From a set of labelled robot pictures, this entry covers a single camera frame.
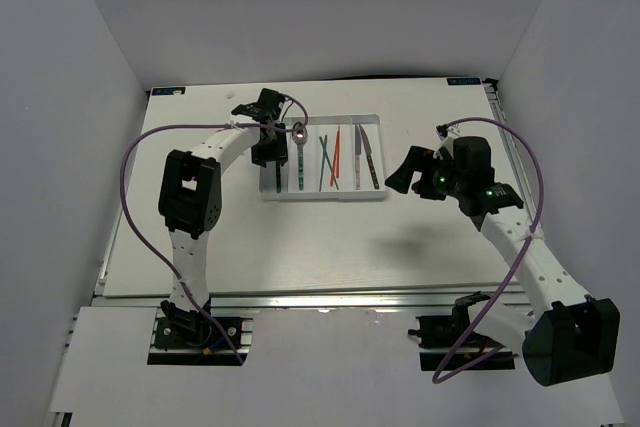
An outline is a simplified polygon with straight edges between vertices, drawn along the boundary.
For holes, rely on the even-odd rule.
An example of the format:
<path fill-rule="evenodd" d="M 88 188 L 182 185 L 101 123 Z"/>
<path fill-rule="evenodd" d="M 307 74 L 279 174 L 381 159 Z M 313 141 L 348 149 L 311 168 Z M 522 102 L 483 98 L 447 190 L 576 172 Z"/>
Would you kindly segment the fork with teal handle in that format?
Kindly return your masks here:
<path fill-rule="evenodd" d="M 281 175 L 281 166 L 279 161 L 275 162 L 275 184 L 276 184 L 276 193 L 280 194 L 282 192 L 282 175 Z"/>

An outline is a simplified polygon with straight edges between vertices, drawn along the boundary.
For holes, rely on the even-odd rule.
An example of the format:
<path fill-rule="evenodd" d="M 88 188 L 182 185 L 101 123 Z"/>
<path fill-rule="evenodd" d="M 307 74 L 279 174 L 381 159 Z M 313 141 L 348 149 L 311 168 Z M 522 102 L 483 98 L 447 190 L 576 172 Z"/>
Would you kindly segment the spoon with teal handle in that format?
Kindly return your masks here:
<path fill-rule="evenodd" d="M 304 146 L 308 139 L 306 127 L 301 122 L 293 125 L 292 140 L 296 145 L 297 152 L 297 178 L 298 189 L 304 190 Z"/>

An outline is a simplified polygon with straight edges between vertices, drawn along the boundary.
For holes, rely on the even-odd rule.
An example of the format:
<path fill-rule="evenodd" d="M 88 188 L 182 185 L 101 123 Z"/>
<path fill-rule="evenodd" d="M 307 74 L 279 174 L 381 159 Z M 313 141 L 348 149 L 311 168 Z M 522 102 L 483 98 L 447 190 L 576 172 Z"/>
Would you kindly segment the knife with dark handle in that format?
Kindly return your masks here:
<path fill-rule="evenodd" d="M 361 126 L 361 137 L 362 137 L 362 152 L 361 152 L 361 156 L 362 155 L 365 156 L 373 188 L 375 190 L 379 190 L 380 189 L 380 183 L 379 183 L 379 180 L 378 180 L 375 164 L 374 164 L 374 161 L 373 161 L 372 147 L 371 147 L 368 135 L 367 135 L 364 127 L 361 124 L 359 124 L 359 125 Z"/>

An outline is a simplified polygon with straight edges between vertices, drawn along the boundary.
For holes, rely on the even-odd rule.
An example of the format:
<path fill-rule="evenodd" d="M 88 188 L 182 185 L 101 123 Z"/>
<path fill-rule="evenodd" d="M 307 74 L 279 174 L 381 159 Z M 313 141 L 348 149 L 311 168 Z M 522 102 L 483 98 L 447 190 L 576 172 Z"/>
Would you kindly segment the knife with pink handle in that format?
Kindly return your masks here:
<path fill-rule="evenodd" d="M 362 152 L 362 137 L 361 126 L 354 124 L 354 180 L 355 190 L 361 189 L 361 152 Z"/>

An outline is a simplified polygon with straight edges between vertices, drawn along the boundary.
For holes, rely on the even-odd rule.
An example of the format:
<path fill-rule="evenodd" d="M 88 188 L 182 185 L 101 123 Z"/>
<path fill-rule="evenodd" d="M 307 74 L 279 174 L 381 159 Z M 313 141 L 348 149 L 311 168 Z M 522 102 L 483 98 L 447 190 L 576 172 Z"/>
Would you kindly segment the orange chopstick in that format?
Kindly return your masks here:
<path fill-rule="evenodd" d="M 340 150 L 341 150 L 341 126 L 338 125 L 335 139 L 335 149 L 334 149 L 334 164 L 333 164 L 333 175 L 337 185 L 337 180 L 340 177 Z"/>
<path fill-rule="evenodd" d="M 338 127 L 334 142 L 333 160 L 331 164 L 330 186 L 338 187 L 341 174 L 341 127 Z"/>

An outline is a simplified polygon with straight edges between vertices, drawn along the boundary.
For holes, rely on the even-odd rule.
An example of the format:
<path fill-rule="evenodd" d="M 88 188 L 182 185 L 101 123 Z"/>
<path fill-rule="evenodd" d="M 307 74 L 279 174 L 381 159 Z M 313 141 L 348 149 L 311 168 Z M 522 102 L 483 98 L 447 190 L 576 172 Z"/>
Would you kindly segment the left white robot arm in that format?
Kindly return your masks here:
<path fill-rule="evenodd" d="M 171 151 L 165 162 L 159 213 L 168 228 L 175 268 L 170 298 L 161 310 L 188 345 L 199 346 L 211 334 L 206 258 L 210 231 L 222 212 L 222 175 L 245 151 L 259 167 L 287 162 L 285 96 L 264 88 L 258 100 L 232 110 L 232 120 L 255 125 L 217 132 L 190 151 Z"/>

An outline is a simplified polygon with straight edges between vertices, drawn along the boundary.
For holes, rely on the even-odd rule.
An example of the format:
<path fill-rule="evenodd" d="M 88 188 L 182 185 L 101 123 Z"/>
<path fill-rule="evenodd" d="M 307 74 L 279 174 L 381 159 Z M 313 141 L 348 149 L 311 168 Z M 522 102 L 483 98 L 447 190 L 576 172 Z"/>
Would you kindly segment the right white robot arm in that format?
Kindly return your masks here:
<path fill-rule="evenodd" d="M 533 222 L 522 199 L 495 179 L 486 139 L 447 138 L 437 150 L 413 146 L 385 184 L 422 199 L 456 199 L 527 295 L 530 315 L 502 304 L 496 294 L 477 292 L 457 299 L 445 330 L 456 346 L 472 346 L 488 337 L 522 357 L 542 386 L 612 370 L 618 308 L 608 298 L 594 298 L 531 232 Z"/>

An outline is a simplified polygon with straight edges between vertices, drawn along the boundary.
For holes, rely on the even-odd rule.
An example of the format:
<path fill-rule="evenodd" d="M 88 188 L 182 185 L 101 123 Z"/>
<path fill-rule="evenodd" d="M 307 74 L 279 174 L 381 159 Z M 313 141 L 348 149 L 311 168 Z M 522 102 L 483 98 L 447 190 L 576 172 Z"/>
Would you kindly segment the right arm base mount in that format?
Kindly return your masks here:
<path fill-rule="evenodd" d="M 451 313 L 447 315 L 425 315 L 417 317 L 417 327 L 409 329 L 407 334 L 418 341 L 420 349 L 420 367 L 423 372 L 434 372 L 444 359 L 446 352 L 453 346 L 470 324 L 472 317 L 469 307 L 479 307 L 481 302 L 488 301 L 490 296 L 476 292 L 457 299 Z M 493 349 L 500 348 L 488 360 L 472 366 L 472 370 L 499 371 L 515 368 L 515 355 L 504 349 L 490 337 L 471 333 L 458 351 L 449 361 L 445 372 L 455 370 L 462 365 L 481 357 Z"/>

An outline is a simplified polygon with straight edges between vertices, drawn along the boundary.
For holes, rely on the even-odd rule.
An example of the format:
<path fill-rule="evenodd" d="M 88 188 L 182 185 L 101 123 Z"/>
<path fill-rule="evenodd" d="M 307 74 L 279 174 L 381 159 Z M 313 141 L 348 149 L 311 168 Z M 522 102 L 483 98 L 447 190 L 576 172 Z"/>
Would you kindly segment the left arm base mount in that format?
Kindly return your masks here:
<path fill-rule="evenodd" d="M 248 355 L 243 340 L 247 319 L 217 317 L 218 325 L 198 311 L 183 311 L 169 300 L 160 304 L 147 364 L 151 366 L 240 367 Z"/>

